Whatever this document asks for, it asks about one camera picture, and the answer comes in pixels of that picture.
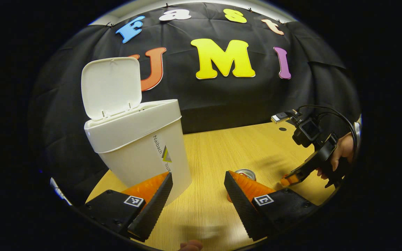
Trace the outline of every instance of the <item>black backdrop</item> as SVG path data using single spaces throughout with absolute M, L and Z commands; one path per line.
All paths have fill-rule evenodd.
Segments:
M 226 19 L 226 8 L 243 13 L 247 23 Z M 187 9 L 192 17 L 159 21 L 173 9 Z M 137 16 L 145 16 L 141 33 L 122 44 L 116 31 Z M 186 3 L 141 13 L 113 27 L 84 27 L 46 63 L 32 90 L 28 122 L 38 166 L 55 179 L 73 205 L 82 205 L 107 171 L 83 131 L 89 120 L 81 98 L 83 67 L 93 60 L 139 54 L 145 79 L 151 71 L 145 52 L 157 47 L 166 48 L 163 78 L 142 92 L 142 102 L 178 99 L 184 133 L 270 122 L 270 116 L 300 105 L 332 106 L 356 121 L 360 108 L 350 72 L 327 43 L 300 22 L 282 24 L 270 19 L 284 32 L 281 36 L 262 19 L 268 17 L 231 5 Z M 247 42 L 255 77 L 218 73 L 214 79 L 197 79 L 198 51 L 190 42 L 198 38 L 212 39 L 224 51 L 231 40 Z M 275 46 L 287 51 L 290 79 L 279 77 Z M 321 126 L 326 131 L 332 128 L 339 137 L 349 132 L 335 117 L 327 117 Z
M 27 103 L 40 67 L 95 16 L 121 3 L 0 2 L 0 250 L 132 249 L 66 207 L 27 151 Z M 329 203 L 258 249 L 402 248 L 402 127 L 393 123 L 402 115 L 402 3 L 278 4 L 321 34 L 354 73 L 364 143 L 354 175 Z

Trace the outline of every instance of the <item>wooden table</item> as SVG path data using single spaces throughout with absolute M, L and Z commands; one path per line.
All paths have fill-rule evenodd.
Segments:
M 209 251 L 233 250 L 254 243 L 226 198 L 225 172 L 247 168 L 254 171 L 261 184 L 281 189 L 280 178 L 314 150 L 313 146 L 297 146 L 291 138 L 294 130 L 293 125 L 282 122 L 184 135 L 193 182 L 164 207 L 144 244 L 175 251 L 181 242 L 198 239 L 204 244 L 203 251 Z M 326 183 L 315 171 L 292 189 L 319 205 L 334 191 L 334 186 L 325 189 Z M 109 170 L 87 201 L 107 189 L 121 192 L 127 187 Z

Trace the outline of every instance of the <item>black cable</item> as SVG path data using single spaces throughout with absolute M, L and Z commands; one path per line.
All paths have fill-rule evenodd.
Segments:
M 356 158 L 356 148 L 358 147 L 358 142 L 357 142 L 357 138 L 356 138 L 356 131 L 355 131 L 354 127 L 353 127 L 353 124 L 351 124 L 351 122 L 348 121 L 348 119 L 345 116 L 343 116 L 340 112 L 334 110 L 333 108 L 330 108 L 330 107 L 327 107 L 327 106 L 321 106 L 321 105 L 302 105 L 302 106 L 299 106 L 299 108 L 297 108 L 297 111 L 299 112 L 300 108 L 302 108 L 302 107 L 329 109 L 329 110 L 334 111 L 335 113 L 324 112 L 324 113 L 318 114 L 317 116 L 319 116 L 321 114 L 331 114 L 331 115 L 338 116 L 339 118 L 343 119 L 348 124 L 348 126 L 350 127 L 351 135 L 353 136 L 353 160 Z

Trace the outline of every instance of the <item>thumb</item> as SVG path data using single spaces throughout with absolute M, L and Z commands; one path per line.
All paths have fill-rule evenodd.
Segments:
M 333 172 L 338 168 L 339 159 L 342 156 L 342 151 L 343 151 L 343 149 L 338 146 L 336 148 L 336 150 L 332 154 L 332 158 L 330 160 L 330 163 L 332 164 Z

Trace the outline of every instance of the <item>human hand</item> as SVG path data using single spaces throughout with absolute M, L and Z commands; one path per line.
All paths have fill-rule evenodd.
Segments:
M 338 168 L 339 159 L 341 157 L 347 158 L 348 162 L 351 163 L 353 160 L 353 137 L 351 133 L 347 133 L 345 136 L 338 140 L 335 151 L 330 158 L 330 163 L 333 167 L 333 172 Z M 328 177 L 322 173 L 322 169 L 319 167 L 317 170 L 317 176 L 321 176 L 322 179 L 326 180 Z
M 178 251 L 200 251 L 202 249 L 202 243 L 198 240 L 190 240 L 188 243 L 181 243 Z

